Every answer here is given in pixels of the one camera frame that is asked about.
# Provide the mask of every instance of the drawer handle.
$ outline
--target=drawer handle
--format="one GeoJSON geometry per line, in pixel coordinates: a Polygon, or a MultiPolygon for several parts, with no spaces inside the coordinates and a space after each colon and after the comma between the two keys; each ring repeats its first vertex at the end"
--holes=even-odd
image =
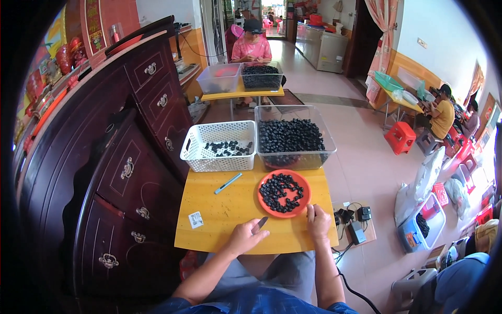
{"type": "Polygon", "coordinates": [[[135,231],[131,232],[131,235],[134,237],[134,241],[138,243],[143,243],[147,237],[145,235],[142,235],[141,233],[137,233],[135,231]]]}
{"type": "Polygon", "coordinates": [[[145,74],[154,75],[155,71],[157,71],[157,65],[153,62],[145,69],[145,74]]]}
{"type": "Polygon", "coordinates": [[[168,151],[172,152],[174,150],[174,147],[173,147],[173,141],[171,141],[171,139],[168,139],[167,136],[165,138],[166,140],[166,148],[168,151]]]}
{"type": "Polygon", "coordinates": [[[125,162],[124,170],[122,171],[122,174],[120,175],[120,177],[122,179],[130,178],[131,175],[133,174],[133,171],[134,171],[133,159],[131,157],[129,157],[127,159],[127,161],[125,162]]]}
{"type": "Polygon", "coordinates": [[[98,260],[108,269],[118,266],[117,259],[110,253],[104,253],[98,260]]]}
{"type": "Polygon", "coordinates": [[[165,107],[167,105],[167,94],[162,95],[160,100],[157,102],[157,106],[165,107]]]}
{"type": "Polygon", "coordinates": [[[146,220],[150,219],[150,212],[146,209],[146,207],[137,208],[136,212],[146,220]]]}

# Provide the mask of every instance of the yellow wooden table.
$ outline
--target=yellow wooden table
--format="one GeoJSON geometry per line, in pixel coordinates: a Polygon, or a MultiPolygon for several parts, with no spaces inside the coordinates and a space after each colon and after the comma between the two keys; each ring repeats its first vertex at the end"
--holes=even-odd
{"type": "Polygon", "coordinates": [[[233,98],[239,97],[258,97],[258,105],[261,104],[262,96],[284,96],[284,90],[282,86],[279,90],[265,90],[265,91],[245,91],[244,83],[242,82],[242,77],[239,77],[239,82],[237,83],[237,89],[235,92],[223,92],[218,94],[204,94],[200,100],[217,100],[217,99],[230,99],[230,120],[233,121],[233,110],[234,103],[233,98]]]}
{"type": "MultiPolygon", "coordinates": [[[[333,209],[324,169],[301,170],[312,190],[311,203],[319,204],[333,219],[328,233],[331,246],[338,245],[333,209]]],[[[307,232],[307,211],[292,219],[271,215],[258,203],[258,183],[268,173],[258,155],[250,171],[194,172],[190,169],[181,201],[174,246],[194,251],[216,252],[235,225],[269,216],[262,230],[270,235],[247,254],[279,254],[309,251],[314,245],[307,232]],[[236,174],[242,176],[219,194],[214,191],[236,174]],[[200,212],[204,225],[192,228],[188,216],[200,212]]]]}
{"type": "Polygon", "coordinates": [[[419,112],[419,113],[421,113],[421,114],[423,114],[423,113],[424,113],[424,111],[422,110],[422,108],[420,108],[420,106],[419,106],[418,104],[416,104],[416,103],[410,103],[410,102],[408,102],[408,101],[407,101],[407,100],[405,100],[405,99],[402,99],[402,100],[396,99],[396,98],[392,95],[392,92],[391,92],[390,90],[385,89],[385,88],[384,88],[384,87],[383,87],[383,86],[382,86],[382,85],[381,85],[381,84],[380,84],[377,80],[374,80],[374,81],[375,81],[375,82],[376,82],[376,83],[377,83],[377,84],[378,84],[378,85],[382,88],[382,90],[383,90],[383,91],[385,92],[385,94],[387,95],[387,100],[386,100],[386,102],[385,102],[382,106],[380,106],[380,108],[378,108],[378,109],[376,109],[376,110],[375,110],[375,113],[377,113],[377,112],[381,112],[381,113],[383,113],[383,111],[380,111],[380,110],[381,110],[383,107],[385,107],[384,130],[385,130],[385,129],[390,129],[390,128],[392,127],[391,125],[388,125],[388,124],[387,124],[387,117],[388,117],[389,115],[391,115],[394,111],[396,111],[396,110],[398,111],[398,115],[397,115],[397,117],[398,117],[398,121],[401,121],[402,117],[399,117],[399,115],[400,115],[400,114],[399,114],[399,111],[400,111],[401,106],[405,106],[405,107],[407,107],[407,108],[413,109],[413,112],[415,113],[415,118],[416,118],[416,116],[417,116],[417,112],[419,112]],[[390,102],[394,102],[394,103],[396,103],[396,104],[398,105],[398,108],[397,108],[397,109],[395,109],[395,110],[393,110],[392,112],[390,112],[390,113],[389,113],[389,103],[390,103],[390,102]]]}

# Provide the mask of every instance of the charger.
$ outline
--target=charger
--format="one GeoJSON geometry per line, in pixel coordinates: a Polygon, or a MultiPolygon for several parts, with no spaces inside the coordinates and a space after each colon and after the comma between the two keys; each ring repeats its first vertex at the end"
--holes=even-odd
{"type": "Polygon", "coordinates": [[[361,228],[361,223],[359,221],[354,221],[348,225],[348,232],[350,234],[350,238],[354,242],[355,245],[361,244],[366,241],[366,236],[361,228]]]}
{"type": "Polygon", "coordinates": [[[365,222],[371,219],[371,210],[369,206],[361,207],[357,210],[357,220],[360,222],[365,222]]]}

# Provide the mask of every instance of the person's right hand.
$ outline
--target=person's right hand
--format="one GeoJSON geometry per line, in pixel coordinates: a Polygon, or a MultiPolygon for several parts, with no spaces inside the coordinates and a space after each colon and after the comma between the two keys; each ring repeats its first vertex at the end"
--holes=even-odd
{"type": "Polygon", "coordinates": [[[328,231],[331,227],[331,216],[321,206],[307,205],[307,229],[312,241],[328,239],[328,231]]]}
{"type": "Polygon", "coordinates": [[[256,58],[251,55],[247,55],[246,57],[244,57],[244,62],[253,62],[255,60],[256,58]]]}

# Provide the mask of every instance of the tile floor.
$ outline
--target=tile floor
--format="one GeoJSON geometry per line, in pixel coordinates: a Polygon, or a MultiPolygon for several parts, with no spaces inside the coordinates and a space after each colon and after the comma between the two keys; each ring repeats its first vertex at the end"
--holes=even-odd
{"type": "MultiPolygon", "coordinates": [[[[287,42],[270,43],[274,60],[281,61],[287,75],[285,88],[293,93],[363,100],[361,94],[342,75],[314,70],[287,42]]],[[[332,202],[366,200],[371,207],[377,237],[376,241],[348,250],[338,267],[353,290],[366,295],[382,313],[391,313],[394,307],[392,282],[404,277],[412,268],[420,268],[429,254],[427,251],[405,254],[398,242],[394,222],[396,193],[402,183],[414,180],[425,157],[416,145],[409,154],[396,156],[392,152],[382,131],[383,114],[332,103],[306,104],[312,104],[321,111],[337,146],[336,154],[324,164],[332,202]]],[[[228,119],[228,102],[222,101],[213,105],[204,123],[228,119]]],[[[236,113],[235,119],[254,118],[252,112],[240,111],[236,113]]],[[[451,170],[446,169],[441,173],[440,179],[445,181],[451,173],[451,170]]],[[[480,195],[473,195],[473,198],[479,200],[480,195]]],[[[474,206],[463,221],[458,219],[450,204],[444,210],[446,225],[435,246],[459,239],[462,227],[474,217],[479,206],[474,206]]],[[[245,256],[242,262],[252,274],[259,275],[273,258],[274,256],[245,256]]],[[[315,289],[312,295],[312,301],[316,304],[315,289]]],[[[359,313],[372,313],[362,299],[347,289],[345,296],[349,306],[359,313]]]]}

